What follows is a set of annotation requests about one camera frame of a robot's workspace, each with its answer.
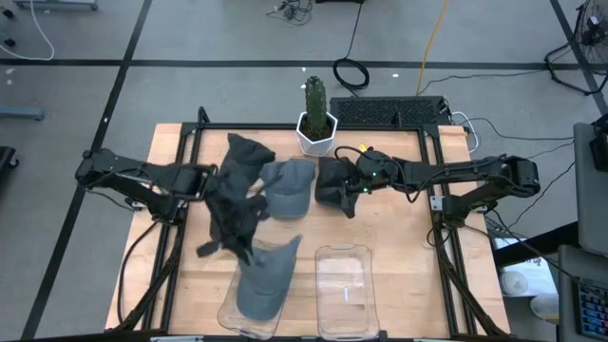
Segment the white faceted plant pot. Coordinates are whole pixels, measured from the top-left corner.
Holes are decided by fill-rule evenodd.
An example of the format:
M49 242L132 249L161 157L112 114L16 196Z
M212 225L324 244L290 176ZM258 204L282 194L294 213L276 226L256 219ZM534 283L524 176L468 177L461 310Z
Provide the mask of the white faceted plant pot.
M338 120L330 112L327 112L326 117L328 118L328 123L330 126L330 136L325 139L313 141L303 133L306 116L306 112L300 113L295 129L300 149L304 155L323 157L333 148Z

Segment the black metal beam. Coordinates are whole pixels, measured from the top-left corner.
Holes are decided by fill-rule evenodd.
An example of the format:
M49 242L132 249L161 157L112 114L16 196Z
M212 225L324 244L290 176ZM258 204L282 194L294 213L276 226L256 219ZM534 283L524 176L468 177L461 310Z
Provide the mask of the black metal beam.
M562 245L579 247L579 226L576 221L552 231L516 242L493 252L497 267L505 267L527 261L540 255L550 255Z

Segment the clear plastic bin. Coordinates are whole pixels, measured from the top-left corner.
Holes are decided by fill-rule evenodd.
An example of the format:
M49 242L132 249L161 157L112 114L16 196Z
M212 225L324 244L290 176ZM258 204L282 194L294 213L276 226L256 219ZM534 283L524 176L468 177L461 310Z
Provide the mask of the clear plastic bin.
M256 243L270 245L270 246L278 246L269 244L265 241L257 241ZM237 289L238 289L238 281L240 278L240 270L237 267L233 274L232 281L229 285L227 294L224 298L224 302L222 303L220 309L218 310L217 320L221 327L232 331L234 333L238 333L243 336L268 340L272 338L277 330L278 322L281 317L281 313L284 307L281 309L279 314L271 320L253 320L245 317L237 307Z
M317 330L333 342L378 337L372 252L365 245L326 245L315 253Z

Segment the grey laptop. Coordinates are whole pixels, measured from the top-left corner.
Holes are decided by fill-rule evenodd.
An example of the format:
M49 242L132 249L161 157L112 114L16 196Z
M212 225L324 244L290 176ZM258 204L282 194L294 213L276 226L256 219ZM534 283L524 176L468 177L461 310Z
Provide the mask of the grey laptop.
M590 142L596 137L588 123L576 123L574 154L579 245L608 256L608 172L594 165Z

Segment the keyboard with blue keys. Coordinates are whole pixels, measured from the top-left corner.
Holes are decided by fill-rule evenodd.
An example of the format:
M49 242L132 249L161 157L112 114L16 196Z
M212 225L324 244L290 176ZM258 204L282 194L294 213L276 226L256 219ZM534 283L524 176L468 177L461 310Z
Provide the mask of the keyboard with blue keys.
M578 278L573 297L578 334L608 342L608 284Z

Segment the white paper roll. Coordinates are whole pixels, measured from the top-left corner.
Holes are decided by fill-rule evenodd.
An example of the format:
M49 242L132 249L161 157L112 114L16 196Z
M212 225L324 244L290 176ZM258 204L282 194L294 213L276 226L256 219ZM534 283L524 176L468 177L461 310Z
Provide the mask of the white paper roll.
M499 276L501 289L506 296L524 296L528 291L528 280L517 271L505 271Z

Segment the green cactus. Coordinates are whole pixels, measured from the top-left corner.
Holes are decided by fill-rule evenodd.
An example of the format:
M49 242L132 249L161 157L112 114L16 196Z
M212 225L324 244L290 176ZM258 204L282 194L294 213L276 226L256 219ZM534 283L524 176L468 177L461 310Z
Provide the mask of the green cactus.
M327 101L326 88L319 77L311 76L306 81L305 100L307 116L304 133L314 141L323 139L327 127Z

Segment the grey-blue baseball cap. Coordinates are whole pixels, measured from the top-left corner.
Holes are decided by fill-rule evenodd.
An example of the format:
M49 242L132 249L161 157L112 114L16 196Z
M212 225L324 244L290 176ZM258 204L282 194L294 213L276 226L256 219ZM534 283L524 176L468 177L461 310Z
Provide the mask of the grey-blue baseball cap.
M256 243L248 254L249 264L240 260L237 308L247 318L271 320L281 311L295 271L301 235L288 243L270 246Z
M315 168L314 162L303 159L275 161L262 167L259 177L274 219L300 219L308 213Z

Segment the black standing fan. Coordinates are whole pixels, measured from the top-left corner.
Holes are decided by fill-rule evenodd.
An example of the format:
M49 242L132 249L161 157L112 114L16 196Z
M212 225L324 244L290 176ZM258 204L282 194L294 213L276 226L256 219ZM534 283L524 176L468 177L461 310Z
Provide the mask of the black standing fan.
M564 45L549 51L544 56L551 79L556 83L573 89L585 96L595 95L601 92L608 84L608 0L584 0L576 8L577 19L573 32L568 36ZM552 55L572 47L578 48L582 59L591 68L594 74L603 76L604 79L598 86L598 90L583 89L576 85L561 80L553 67Z

